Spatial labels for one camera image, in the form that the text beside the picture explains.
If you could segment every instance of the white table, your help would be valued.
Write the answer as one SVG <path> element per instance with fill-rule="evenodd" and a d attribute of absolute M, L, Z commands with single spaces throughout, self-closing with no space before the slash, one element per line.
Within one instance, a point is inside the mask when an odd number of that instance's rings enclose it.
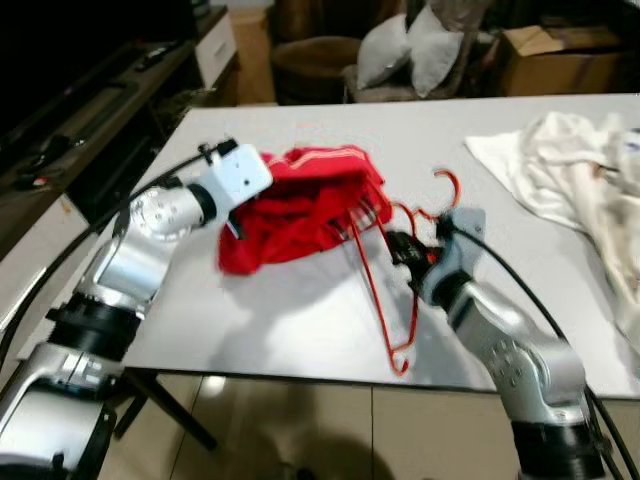
<path fill-rule="evenodd" d="M 319 107 L 195 110 L 187 115 L 145 180 L 224 136 L 284 152 L 295 144 L 356 144 L 386 179 L 385 191 L 411 206 L 438 210 L 451 186 L 434 179 L 445 166 L 462 185 L 461 203 L 487 212 L 487 241 L 547 305 L 582 358 L 588 381 L 605 397 L 640 398 L 636 357 L 611 325 L 615 298 L 589 241 L 520 207 L 463 146 L 467 135 L 515 130 L 549 110 L 599 122 L 621 113 L 640 126 L 640 98 L 575 96 L 505 98 Z M 397 226 L 406 223 L 398 215 Z M 406 336 L 411 294 L 391 266 L 377 232 L 365 235 L 393 336 Z M 163 292 L 138 331 L 124 364 L 153 370 L 305 378 L 442 389 L 493 390 L 479 362 L 449 330 L 441 312 L 423 306 L 412 367 L 389 368 L 381 328 L 353 244 L 250 277 L 216 269 L 217 229 L 186 239 Z M 535 307 L 499 266 L 481 261 L 477 278 L 493 283 L 550 331 Z M 66 292 L 73 286 L 73 279 Z M 31 344 L 50 329 L 44 321 Z"/>

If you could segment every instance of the brown chair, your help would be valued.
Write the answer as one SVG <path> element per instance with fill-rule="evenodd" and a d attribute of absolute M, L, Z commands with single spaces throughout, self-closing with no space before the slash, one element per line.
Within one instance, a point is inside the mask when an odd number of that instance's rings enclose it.
<path fill-rule="evenodd" d="M 426 3 L 426 0 L 408 0 L 407 28 L 413 23 L 413 20 Z M 345 100 L 355 103 L 375 103 L 443 100 L 455 97 L 462 83 L 481 23 L 482 18 L 479 18 L 473 25 L 467 26 L 460 46 L 460 53 L 451 71 L 426 98 L 419 97 L 411 85 L 408 68 L 403 68 L 382 85 L 360 90 L 358 89 L 358 67 L 357 65 L 349 65 L 343 70 Z"/>
<path fill-rule="evenodd" d="M 404 0 L 276 0 L 269 24 L 278 103 L 342 103 L 342 72 L 357 62 L 362 38 L 404 10 Z"/>

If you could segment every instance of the wall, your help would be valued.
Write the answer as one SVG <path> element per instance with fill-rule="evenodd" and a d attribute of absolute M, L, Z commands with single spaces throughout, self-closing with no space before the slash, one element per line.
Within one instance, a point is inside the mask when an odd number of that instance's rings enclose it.
<path fill-rule="evenodd" d="M 227 5 L 229 8 L 268 7 L 273 0 L 209 0 L 211 5 Z"/>

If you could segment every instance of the white pillow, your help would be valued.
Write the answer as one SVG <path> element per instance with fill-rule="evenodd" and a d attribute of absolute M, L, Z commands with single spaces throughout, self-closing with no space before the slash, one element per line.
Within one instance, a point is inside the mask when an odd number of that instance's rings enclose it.
<path fill-rule="evenodd" d="M 464 34 L 448 32 L 427 5 L 411 25 L 411 83 L 425 98 L 446 78 L 460 53 Z"/>
<path fill-rule="evenodd" d="M 405 14 L 396 15 L 371 30 L 358 52 L 358 88 L 373 87 L 387 80 L 409 60 L 411 46 Z"/>

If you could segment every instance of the black cable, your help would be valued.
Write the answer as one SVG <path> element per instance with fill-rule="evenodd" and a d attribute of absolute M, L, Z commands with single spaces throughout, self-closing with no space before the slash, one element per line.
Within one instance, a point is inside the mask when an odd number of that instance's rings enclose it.
<path fill-rule="evenodd" d="M 451 226 L 451 228 L 452 228 L 454 233 L 457 233 L 457 234 L 465 237 L 466 239 L 470 240 L 471 242 L 475 243 L 477 246 L 479 246 L 480 248 L 485 250 L 489 255 L 491 255 L 493 257 L 493 259 L 496 262 L 498 262 L 502 266 L 502 268 L 504 268 L 507 271 L 507 273 L 516 281 L 516 283 L 520 286 L 520 288 L 522 288 L 522 290 L 524 290 L 524 292 L 531 299 L 531 301 L 535 304 L 535 306 L 538 308 L 538 310 L 540 310 L 540 313 L 542 313 L 542 315 L 547 320 L 547 322 L 549 323 L 549 325 L 551 326 L 551 328 L 553 329 L 555 334 L 558 336 L 558 338 L 560 338 L 560 339 L 564 340 L 565 342 L 569 343 L 569 340 L 567 339 L 566 335 L 564 334 L 564 332 L 560 328 L 560 325 L 558 325 L 558 322 L 556 322 L 555 319 L 551 316 L 551 313 L 549 312 L 549 310 L 547 310 L 547 308 L 540 301 L 540 299 L 536 296 L 536 294 L 533 293 L 533 291 L 529 288 L 529 286 L 524 282 L 522 277 L 520 277 L 520 275 L 518 275 L 516 273 L 516 271 L 511 267 L 511 265 L 509 265 L 506 262 L 506 260 L 504 260 L 489 245 L 484 243 L 482 240 L 474 237 L 470 233 L 467 233 L 464 230 L 461 230 L 460 228 L 458 228 L 456 226 Z M 604 404 L 602 403 L 602 401 L 598 398 L 598 396 L 595 394 L 595 392 L 588 385 L 585 388 L 585 397 L 586 397 L 586 400 L 587 400 L 587 405 L 589 406 L 589 410 L 592 411 L 593 407 L 594 407 L 594 404 L 595 404 L 595 408 L 600 412 L 600 415 L 602 415 L 602 419 L 604 420 L 605 425 L 609 429 L 609 432 L 611 433 L 611 436 L 613 437 L 613 441 L 616 444 L 616 447 L 618 447 L 618 450 L 620 451 L 620 455 L 622 456 L 622 460 L 624 461 L 624 464 L 627 467 L 627 470 L 629 471 L 629 474 L 631 475 L 631 478 L 633 480 L 640 480 L 640 473 L 638 472 L 638 469 L 637 469 L 635 463 L 633 462 L 633 458 L 631 457 L 631 454 L 629 453 L 629 450 L 627 449 L 627 446 L 625 445 L 624 440 L 622 439 L 622 436 L 620 435 L 620 432 L 618 431 L 618 428 L 616 427 L 616 424 L 614 423 L 613 419 L 609 415 L 609 412 L 607 411 L 607 409 L 604 406 Z M 597 419 L 597 417 L 595 415 L 591 416 L 591 423 L 593 424 L 594 434 L 595 435 L 599 435 L 598 440 L 602 441 L 604 437 L 602 435 L 602 431 L 600 430 L 600 426 L 598 425 L 598 419 Z M 613 467 L 614 467 L 613 469 L 611 467 L 609 467 L 609 468 L 610 468 L 611 473 L 613 475 L 615 475 L 616 472 L 617 472 L 618 477 L 615 477 L 615 478 L 623 478 L 620 475 L 620 471 L 615 466 L 615 462 L 614 462 L 613 458 L 611 457 L 611 452 L 609 452 L 606 449 L 606 445 L 602 449 L 602 456 L 604 457 L 605 462 L 607 463 L 607 466 L 609 466 L 610 464 L 613 465 Z"/>
<path fill-rule="evenodd" d="M 102 227 L 107 225 L 111 218 L 116 215 L 121 210 L 126 209 L 131 202 L 133 202 L 136 198 L 142 195 L 144 192 L 149 190 L 151 187 L 157 185 L 158 183 L 167 180 L 169 177 L 174 175 L 177 171 L 182 170 L 189 165 L 204 159 L 208 156 L 213 150 L 206 151 L 201 150 L 201 153 L 196 155 L 195 157 L 188 158 L 187 160 L 179 163 L 175 167 L 167 170 L 166 172 L 158 175 L 156 178 L 151 180 L 142 186 L 138 191 L 131 194 L 128 198 L 122 200 L 120 203 L 109 209 L 104 215 L 102 215 L 98 220 L 90 224 L 83 232 L 81 232 L 67 247 L 60 252 L 60 254 L 55 258 L 53 262 L 46 268 L 44 274 L 38 279 L 38 281 L 33 285 L 29 293 L 22 300 L 18 308 L 16 309 L 16 313 L 13 315 L 4 332 L 4 336 L 2 337 L 2 341 L 0 341 L 0 369 L 2 369 L 6 357 L 9 353 L 9 347 L 11 346 L 11 342 L 13 341 L 13 337 L 15 336 L 18 327 L 20 326 L 20 322 L 22 318 L 27 313 L 27 310 L 35 300 L 36 296 L 42 288 L 46 285 L 49 279 L 53 276 L 53 274 L 60 268 L 60 266 L 64 263 L 64 261 L 78 248 L 82 242 L 84 242 L 89 235 L 92 233 L 98 232 Z"/>

